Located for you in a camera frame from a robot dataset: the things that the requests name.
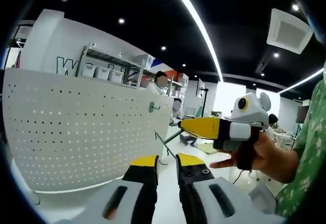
led strip light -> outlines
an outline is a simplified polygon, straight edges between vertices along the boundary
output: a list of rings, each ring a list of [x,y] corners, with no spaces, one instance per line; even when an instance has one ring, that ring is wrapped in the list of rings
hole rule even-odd
[[[194,21],[195,21],[196,25],[198,26],[200,32],[202,33],[203,38],[204,38],[204,40],[205,40],[205,42],[206,42],[206,44],[208,46],[209,52],[210,52],[210,54],[211,54],[211,56],[213,58],[213,61],[215,63],[216,69],[218,70],[220,81],[224,82],[218,58],[216,56],[216,53],[215,53],[214,48],[213,48],[213,44],[212,44],[212,42],[211,42],[211,40],[210,40],[210,38],[208,36],[208,33],[207,33],[206,29],[205,29],[205,26],[204,26],[202,20],[200,19],[196,9],[194,8],[194,6],[190,2],[190,0],[181,0],[181,1],[185,5],[185,7],[188,9],[190,15],[192,16],[192,18],[194,19]]]
[[[296,88],[297,86],[300,86],[303,83],[306,83],[307,81],[309,81],[312,78],[316,77],[317,75],[321,74],[323,71],[324,71],[324,68],[318,70],[317,72],[315,72],[312,75],[308,76],[306,79],[303,79],[302,81],[299,81],[298,83],[296,83],[296,84],[294,84],[294,85],[292,85],[292,86],[290,86],[290,87],[288,87],[288,88],[286,88],[286,89],[278,92],[278,94],[284,93],[284,92],[289,91],[289,90],[291,90],[293,88]]]

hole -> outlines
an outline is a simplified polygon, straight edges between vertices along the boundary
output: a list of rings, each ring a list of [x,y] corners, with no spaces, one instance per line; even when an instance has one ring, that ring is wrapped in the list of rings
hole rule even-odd
[[[209,186],[209,188],[212,191],[213,195],[215,196],[217,202],[219,203],[224,217],[227,218],[234,215],[235,213],[234,207],[232,206],[230,200],[225,195],[223,190],[217,184],[212,184]]]

mouse-shaped robot head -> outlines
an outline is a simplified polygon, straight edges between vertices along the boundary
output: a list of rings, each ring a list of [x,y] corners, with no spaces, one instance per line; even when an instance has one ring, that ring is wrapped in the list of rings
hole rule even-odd
[[[231,121],[247,122],[251,126],[268,127],[268,111],[270,99],[262,92],[258,99],[254,93],[248,93],[238,98],[234,103]]]

white perforated panel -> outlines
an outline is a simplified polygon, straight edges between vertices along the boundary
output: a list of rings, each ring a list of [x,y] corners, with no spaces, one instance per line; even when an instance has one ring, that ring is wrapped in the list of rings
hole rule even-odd
[[[149,103],[155,102],[149,113]],[[160,155],[173,99],[88,79],[5,71],[10,149],[32,190],[61,191],[123,175],[132,159]]]

black ceiling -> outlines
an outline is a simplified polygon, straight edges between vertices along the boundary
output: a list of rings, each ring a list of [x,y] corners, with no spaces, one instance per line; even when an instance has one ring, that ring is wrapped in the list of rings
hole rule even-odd
[[[281,89],[260,82],[239,79],[252,77],[288,87],[323,66],[325,51],[313,36],[298,55],[266,43],[272,8],[292,12],[294,0],[191,0],[198,11],[218,56],[226,82],[235,82],[278,92]],[[203,81],[217,82],[216,68],[199,29],[180,0],[36,0],[25,19],[36,19],[42,9],[65,12],[65,17],[117,36]],[[126,20],[118,24],[118,18]],[[265,77],[257,73],[263,62]],[[310,98],[321,76],[282,96]]]

